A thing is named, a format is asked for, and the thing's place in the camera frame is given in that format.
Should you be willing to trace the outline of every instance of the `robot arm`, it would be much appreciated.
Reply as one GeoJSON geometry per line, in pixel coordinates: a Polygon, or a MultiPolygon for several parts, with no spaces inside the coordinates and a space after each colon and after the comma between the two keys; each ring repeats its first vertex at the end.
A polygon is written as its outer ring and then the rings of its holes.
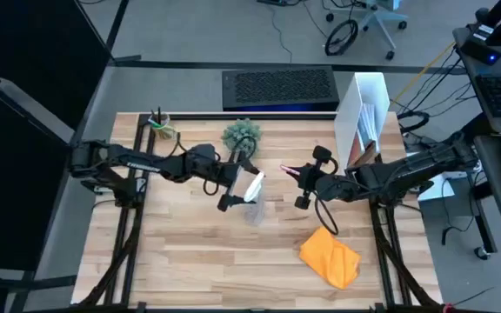
{"type": "Polygon", "coordinates": [[[135,170],[148,170],[157,173],[173,183],[184,183],[196,176],[207,182],[227,187],[217,207],[226,211],[234,204],[245,203],[242,197],[230,194],[231,186],[236,182],[241,168],[257,175],[259,170],[248,159],[239,155],[238,162],[216,160],[216,152],[211,144],[199,144],[178,156],[155,156],[149,153],[127,149],[119,144],[106,144],[102,141],[81,142],[73,148],[70,158],[70,173],[75,178],[83,179],[82,184],[94,190],[105,187],[113,190],[116,205],[137,207],[142,205],[140,191],[142,184],[134,177],[123,178],[112,168],[124,166],[135,170]]]}
{"type": "Polygon", "coordinates": [[[308,208],[308,195],[311,192],[316,192],[318,198],[324,201],[339,199],[352,202],[374,196],[377,203],[394,205],[410,188],[445,171],[471,170],[478,161],[461,135],[455,135],[447,143],[438,143],[427,151],[392,163],[365,164],[346,169],[344,176],[320,170],[320,165],[330,160],[337,164],[326,148],[317,146],[313,156],[317,160],[315,165],[307,163],[288,171],[297,180],[298,187],[304,190],[303,196],[295,202],[300,209],[308,208]]]}

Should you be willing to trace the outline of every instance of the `table frame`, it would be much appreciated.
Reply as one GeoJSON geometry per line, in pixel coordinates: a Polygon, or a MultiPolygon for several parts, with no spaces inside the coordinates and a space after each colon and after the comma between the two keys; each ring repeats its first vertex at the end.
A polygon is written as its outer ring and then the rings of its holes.
{"type": "MultiPolygon", "coordinates": [[[[144,127],[148,124],[148,118],[150,114],[140,114],[137,121],[137,132],[135,135],[135,141],[133,145],[133,150],[140,150],[142,148],[144,127]]],[[[171,114],[172,120],[233,120],[237,118],[252,118],[257,120],[334,120],[336,117],[335,112],[260,112],[260,113],[187,113],[187,114],[171,114]]],[[[155,144],[155,134],[154,132],[149,133],[149,140],[146,147],[147,153],[153,153],[155,144]]],[[[378,156],[375,160],[376,162],[382,162],[382,157],[378,156]]],[[[135,179],[135,174],[137,170],[129,169],[128,178],[135,179]]],[[[143,170],[143,179],[148,180],[150,172],[143,170]]],[[[117,234],[113,250],[113,257],[111,260],[110,267],[106,270],[98,284],[90,292],[90,294],[76,307],[70,308],[67,312],[115,312],[115,311],[127,311],[129,299],[130,299],[130,289],[132,285],[134,270],[136,266],[137,259],[137,246],[138,239],[140,237],[140,229],[142,224],[143,212],[144,212],[144,201],[146,198],[146,189],[144,189],[142,194],[142,205],[134,209],[121,209],[121,214],[119,217],[117,225],[117,234]],[[131,228],[130,234],[127,240],[124,242],[125,231],[127,226],[127,220],[129,216],[129,210],[135,210],[135,217],[133,221],[133,226],[131,228]],[[121,299],[119,303],[113,303],[113,295],[116,288],[117,273],[123,264],[124,260],[127,259],[127,264],[125,267],[124,275],[124,285],[122,287],[121,299]],[[97,305],[97,302],[105,292],[104,304],[97,305]]],[[[380,266],[380,275],[382,277],[382,285],[384,288],[384,298],[387,307],[392,307],[396,305],[393,288],[391,285],[390,269],[388,266],[387,258],[391,260],[393,265],[396,267],[399,279],[399,288],[403,297],[403,305],[411,306],[411,294],[418,299],[421,305],[434,306],[439,305],[433,301],[420,287],[413,275],[407,270],[403,263],[403,257],[401,248],[399,245],[399,238],[397,235],[396,221],[393,215],[393,207],[379,206],[374,199],[369,201],[371,209],[371,219],[372,227],[374,230],[374,235],[377,245],[377,256],[380,266]],[[379,209],[384,209],[387,218],[388,234],[390,240],[386,238],[384,231],[382,229],[382,224],[380,222],[380,216],[378,215],[379,209]]],[[[381,303],[376,303],[377,310],[380,308],[381,303]]],[[[233,313],[233,312],[249,312],[249,310],[227,310],[227,309],[217,309],[217,310],[194,310],[194,309],[146,309],[145,303],[139,303],[138,308],[133,310],[133,312],[156,312],[163,313],[169,311],[176,312],[193,312],[193,311],[205,311],[206,313],[233,313]]],[[[286,312],[287,310],[268,310],[271,312],[286,312]]],[[[303,311],[312,312],[316,310],[291,310],[291,311],[303,311]]],[[[364,310],[318,310],[322,312],[346,312],[346,313],[367,313],[371,312],[370,309],[364,310]]]]}

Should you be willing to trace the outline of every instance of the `chair wheel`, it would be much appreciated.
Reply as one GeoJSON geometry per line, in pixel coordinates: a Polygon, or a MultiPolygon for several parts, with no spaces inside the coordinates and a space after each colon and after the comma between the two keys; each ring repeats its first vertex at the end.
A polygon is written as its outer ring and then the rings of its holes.
{"type": "Polygon", "coordinates": [[[479,259],[486,261],[491,257],[491,254],[486,252],[484,247],[478,247],[473,250],[475,252],[475,256],[477,256],[479,259]]]}

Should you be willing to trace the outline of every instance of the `small succulent plant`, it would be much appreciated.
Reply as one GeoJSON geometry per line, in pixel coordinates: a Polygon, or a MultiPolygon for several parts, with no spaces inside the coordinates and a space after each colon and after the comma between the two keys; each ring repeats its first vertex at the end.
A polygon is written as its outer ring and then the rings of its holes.
{"type": "MultiPolygon", "coordinates": [[[[224,145],[227,149],[233,152],[237,142],[245,136],[253,137],[257,141],[257,144],[262,136],[260,126],[255,125],[248,118],[244,120],[238,119],[234,125],[228,126],[227,129],[224,130],[222,140],[224,141],[224,145]]],[[[248,156],[254,149],[254,142],[250,138],[243,139],[243,141],[237,146],[237,151],[244,152],[246,156],[248,156]]]]}

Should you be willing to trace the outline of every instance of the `orange towel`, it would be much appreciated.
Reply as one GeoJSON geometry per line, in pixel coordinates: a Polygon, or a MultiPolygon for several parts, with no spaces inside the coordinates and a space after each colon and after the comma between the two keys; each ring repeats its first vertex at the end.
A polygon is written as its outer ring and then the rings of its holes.
{"type": "Polygon", "coordinates": [[[312,267],[328,283],[339,289],[347,287],[358,276],[361,256],[340,243],[324,227],[301,245],[301,260],[312,267]]]}

